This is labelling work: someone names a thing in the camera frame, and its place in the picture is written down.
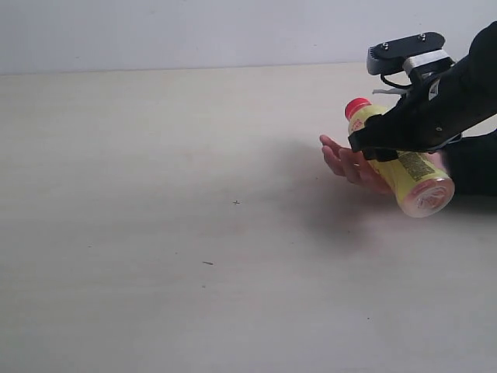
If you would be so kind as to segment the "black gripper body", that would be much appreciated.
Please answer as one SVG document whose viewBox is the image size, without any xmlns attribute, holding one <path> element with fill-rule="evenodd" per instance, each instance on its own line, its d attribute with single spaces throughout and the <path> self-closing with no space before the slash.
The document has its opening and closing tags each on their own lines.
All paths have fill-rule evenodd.
<svg viewBox="0 0 497 373">
<path fill-rule="evenodd" d="M 355 152 L 371 149 L 424 152 L 472 127 L 467 66 L 453 66 L 420 82 L 396 106 L 366 120 L 349 136 Z"/>
</svg>

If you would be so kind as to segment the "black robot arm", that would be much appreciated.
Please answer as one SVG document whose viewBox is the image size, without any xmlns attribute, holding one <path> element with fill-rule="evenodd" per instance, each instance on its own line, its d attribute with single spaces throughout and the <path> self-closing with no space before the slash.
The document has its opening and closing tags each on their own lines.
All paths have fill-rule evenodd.
<svg viewBox="0 0 497 373">
<path fill-rule="evenodd" d="M 369 48 L 368 73 L 400 99 L 349 135 L 354 152 L 380 162 L 399 152 L 435 152 L 496 114 L 496 24 L 481 30 L 459 61 L 444 44 L 443 35 L 425 32 Z"/>
</svg>

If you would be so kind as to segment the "bare open human hand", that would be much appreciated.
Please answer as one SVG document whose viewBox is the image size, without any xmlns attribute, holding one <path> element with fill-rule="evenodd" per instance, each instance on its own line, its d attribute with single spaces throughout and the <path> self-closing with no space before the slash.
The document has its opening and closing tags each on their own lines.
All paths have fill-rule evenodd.
<svg viewBox="0 0 497 373">
<path fill-rule="evenodd" d="M 319 137 L 321 151 L 326 165 L 337 175 L 350 183 L 379 194 L 391 194 L 392 189 L 363 157 L 360 152 L 342 147 L 330 137 Z"/>
</svg>

